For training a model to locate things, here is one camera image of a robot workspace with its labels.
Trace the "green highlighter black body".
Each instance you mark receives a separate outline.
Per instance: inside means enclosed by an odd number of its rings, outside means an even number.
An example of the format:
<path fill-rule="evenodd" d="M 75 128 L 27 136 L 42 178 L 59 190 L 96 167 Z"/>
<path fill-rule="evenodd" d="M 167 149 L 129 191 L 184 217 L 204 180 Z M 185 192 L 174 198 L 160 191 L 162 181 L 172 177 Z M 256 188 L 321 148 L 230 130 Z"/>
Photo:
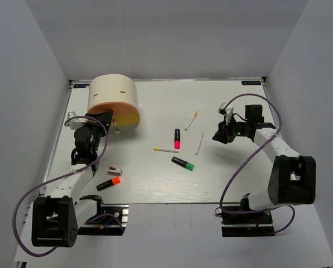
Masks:
<path fill-rule="evenodd" d="M 182 160 L 180 158 L 177 157 L 172 157 L 172 162 L 177 164 L 178 166 L 181 166 L 189 171 L 193 171 L 194 169 L 194 165 L 191 164 L 190 162 L 187 162 L 185 160 Z"/>

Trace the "pink highlighter black body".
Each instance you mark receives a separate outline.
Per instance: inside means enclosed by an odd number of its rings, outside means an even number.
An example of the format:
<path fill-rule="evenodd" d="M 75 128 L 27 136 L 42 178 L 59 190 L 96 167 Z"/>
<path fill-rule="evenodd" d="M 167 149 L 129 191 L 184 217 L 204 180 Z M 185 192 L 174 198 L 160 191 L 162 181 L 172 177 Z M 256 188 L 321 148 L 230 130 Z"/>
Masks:
<path fill-rule="evenodd" d="M 174 130 L 174 148 L 180 149 L 180 129 Z"/>

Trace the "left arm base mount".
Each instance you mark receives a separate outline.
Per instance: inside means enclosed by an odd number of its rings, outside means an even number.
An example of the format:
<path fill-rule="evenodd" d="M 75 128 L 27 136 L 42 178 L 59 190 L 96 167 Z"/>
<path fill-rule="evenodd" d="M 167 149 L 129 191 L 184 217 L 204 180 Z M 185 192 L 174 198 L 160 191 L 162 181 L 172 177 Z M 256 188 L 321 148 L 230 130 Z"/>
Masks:
<path fill-rule="evenodd" d="M 97 214 L 81 226 L 81 236 L 122 236 L 127 227 L 128 204 L 102 204 Z"/>

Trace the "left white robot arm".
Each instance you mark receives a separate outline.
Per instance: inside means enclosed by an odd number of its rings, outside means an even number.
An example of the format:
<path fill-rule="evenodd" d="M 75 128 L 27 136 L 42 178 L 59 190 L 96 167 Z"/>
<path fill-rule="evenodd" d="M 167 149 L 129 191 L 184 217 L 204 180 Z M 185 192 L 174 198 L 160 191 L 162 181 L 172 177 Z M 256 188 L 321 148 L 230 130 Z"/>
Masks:
<path fill-rule="evenodd" d="M 70 175 L 47 196 L 33 203 L 31 242 L 35 247 L 72 247 L 79 227 L 90 219 L 99 223 L 106 209 L 89 198 L 81 196 L 85 186 L 93 179 L 98 164 L 106 152 L 100 148 L 101 139 L 107 138 L 113 111 L 77 116 L 69 113 L 65 125 L 74 132 Z"/>

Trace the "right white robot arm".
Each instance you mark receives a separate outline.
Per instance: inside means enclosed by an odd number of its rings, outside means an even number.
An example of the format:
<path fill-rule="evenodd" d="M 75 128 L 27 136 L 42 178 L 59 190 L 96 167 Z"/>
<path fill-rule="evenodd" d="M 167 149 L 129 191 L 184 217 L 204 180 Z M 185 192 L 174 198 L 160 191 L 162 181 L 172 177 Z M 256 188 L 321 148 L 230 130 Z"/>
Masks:
<path fill-rule="evenodd" d="M 258 193 L 245 194 L 239 209 L 223 207 L 224 213 L 240 214 L 245 222 L 251 223 L 261 212 L 315 201 L 315 159 L 292 149 L 278 134 L 275 125 L 265 122 L 261 105 L 246 106 L 246 117 L 240 122 L 234 118 L 233 106 L 222 103 L 218 111 L 223 115 L 223 121 L 218 124 L 213 140 L 228 144 L 237 137 L 247 137 L 273 164 L 267 187 Z"/>

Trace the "orange highlighter black body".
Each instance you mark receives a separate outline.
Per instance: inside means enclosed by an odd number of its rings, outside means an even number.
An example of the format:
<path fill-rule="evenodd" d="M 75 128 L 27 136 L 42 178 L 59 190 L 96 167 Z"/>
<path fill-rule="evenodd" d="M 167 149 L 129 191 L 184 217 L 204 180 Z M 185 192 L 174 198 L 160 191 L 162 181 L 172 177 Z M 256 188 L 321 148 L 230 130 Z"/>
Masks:
<path fill-rule="evenodd" d="M 107 189 L 107 188 L 110 188 L 110 187 L 112 187 L 114 185 L 117 185 L 120 182 L 121 182 L 121 179 L 120 179 L 119 176 L 117 176 L 117 177 L 114 177 L 114 178 L 112 178 L 110 180 L 107 180 L 107 181 L 105 181 L 105 182 L 97 185 L 96 189 L 100 192 L 100 191 L 102 191 L 104 189 Z"/>

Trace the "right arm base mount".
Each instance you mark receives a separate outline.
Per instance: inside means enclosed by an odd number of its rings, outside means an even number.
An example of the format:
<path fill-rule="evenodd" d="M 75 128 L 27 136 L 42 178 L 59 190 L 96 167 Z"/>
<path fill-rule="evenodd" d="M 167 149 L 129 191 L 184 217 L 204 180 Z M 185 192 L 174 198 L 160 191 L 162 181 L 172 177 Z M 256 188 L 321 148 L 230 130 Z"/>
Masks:
<path fill-rule="evenodd" d="M 227 214 L 218 207 L 215 215 L 221 218 L 222 237 L 271 237 L 275 236 L 270 212 L 255 214 Z"/>

